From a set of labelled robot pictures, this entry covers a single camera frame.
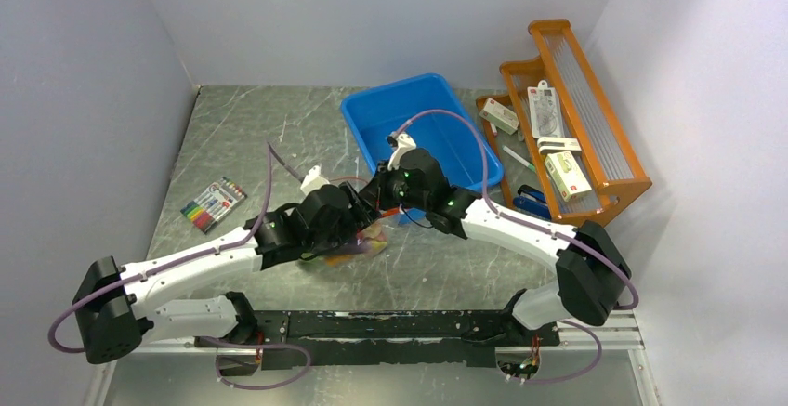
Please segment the clear zip bag red seal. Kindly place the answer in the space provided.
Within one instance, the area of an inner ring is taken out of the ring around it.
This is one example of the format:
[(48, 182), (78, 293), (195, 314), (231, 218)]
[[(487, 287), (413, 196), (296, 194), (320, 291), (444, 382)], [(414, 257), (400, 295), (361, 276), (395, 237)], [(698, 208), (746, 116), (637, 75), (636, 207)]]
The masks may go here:
[(400, 213), (397, 208), (387, 210), (372, 226), (359, 231), (353, 242), (346, 243), (334, 251), (328, 251), (324, 255), (304, 254), (300, 262), (308, 263), (321, 260), (327, 266), (335, 267), (355, 258), (374, 257), (382, 252), (388, 244), (386, 233), (383, 231), (383, 220), (398, 216)]

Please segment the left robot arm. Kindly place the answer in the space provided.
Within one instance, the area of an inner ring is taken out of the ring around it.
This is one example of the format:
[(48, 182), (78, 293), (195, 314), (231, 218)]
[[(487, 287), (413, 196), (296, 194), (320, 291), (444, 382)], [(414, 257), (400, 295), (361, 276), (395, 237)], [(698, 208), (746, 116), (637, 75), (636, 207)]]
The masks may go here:
[(186, 295), (212, 282), (345, 250), (385, 211), (378, 185), (323, 184), (300, 203), (263, 212), (241, 227), (156, 260), (92, 263), (72, 300), (91, 364), (118, 360), (150, 342), (208, 336), (242, 347), (258, 322), (248, 299), (229, 292), (204, 301)]

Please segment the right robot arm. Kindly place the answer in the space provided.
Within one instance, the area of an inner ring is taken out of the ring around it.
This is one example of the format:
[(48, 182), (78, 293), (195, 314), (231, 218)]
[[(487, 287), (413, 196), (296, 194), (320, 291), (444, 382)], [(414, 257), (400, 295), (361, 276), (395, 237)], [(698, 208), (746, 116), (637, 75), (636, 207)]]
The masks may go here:
[(396, 164), (380, 162), (361, 198), (386, 211), (413, 208), (433, 229), (465, 240), (488, 242), (524, 255), (555, 274), (555, 280), (514, 295), (501, 321), (504, 338), (525, 344), (538, 328), (576, 319), (603, 325), (631, 291), (631, 270), (607, 231), (586, 220), (581, 226), (527, 216), (453, 185), (426, 150), (405, 152)]

